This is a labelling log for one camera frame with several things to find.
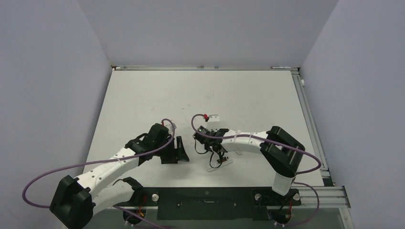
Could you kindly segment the white remote control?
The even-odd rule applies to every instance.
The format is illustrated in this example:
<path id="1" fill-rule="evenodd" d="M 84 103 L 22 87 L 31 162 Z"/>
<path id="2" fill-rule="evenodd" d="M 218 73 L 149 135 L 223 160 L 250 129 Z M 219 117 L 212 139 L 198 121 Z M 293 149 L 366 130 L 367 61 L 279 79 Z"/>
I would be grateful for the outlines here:
<path id="1" fill-rule="evenodd" d="M 206 166 L 206 171 L 207 172 L 212 172 L 214 170 L 217 170 L 221 167 L 227 166 L 232 164 L 234 161 L 230 159 L 229 157 L 223 157 L 221 160 L 220 158 L 212 158 L 209 160 L 207 166 Z"/>

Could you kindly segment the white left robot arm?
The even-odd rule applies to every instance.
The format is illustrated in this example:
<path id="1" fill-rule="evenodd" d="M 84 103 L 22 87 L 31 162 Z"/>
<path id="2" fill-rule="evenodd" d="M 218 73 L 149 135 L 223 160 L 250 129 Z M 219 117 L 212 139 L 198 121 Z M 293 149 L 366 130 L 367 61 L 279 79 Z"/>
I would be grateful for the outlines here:
<path id="1" fill-rule="evenodd" d="M 82 229 L 100 211 L 118 203 L 137 205 L 142 200 L 142 185 L 124 173 L 158 156 L 162 164 L 189 162 L 175 125 L 154 124 L 147 133 L 129 140 L 118 153 L 92 170 L 65 176 L 59 182 L 49 210 L 68 229 Z"/>

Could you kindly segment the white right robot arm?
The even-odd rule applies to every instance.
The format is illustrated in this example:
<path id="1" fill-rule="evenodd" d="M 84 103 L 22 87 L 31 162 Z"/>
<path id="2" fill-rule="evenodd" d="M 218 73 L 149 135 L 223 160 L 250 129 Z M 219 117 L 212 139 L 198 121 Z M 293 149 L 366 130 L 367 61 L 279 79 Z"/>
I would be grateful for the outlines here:
<path id="1" fill-rule="evenodd" d="M 223 154 L 225 152 L 248 152 L 262 154 L 275 171 L 270 198 L 276 204 L 284 203 L 296 178 L 305 147 L 279 126 L 264 132 L 240 132 L 227 128 L 217 131 L 203 126 L 197 129 L 193 138 L 206 150 Z"/>

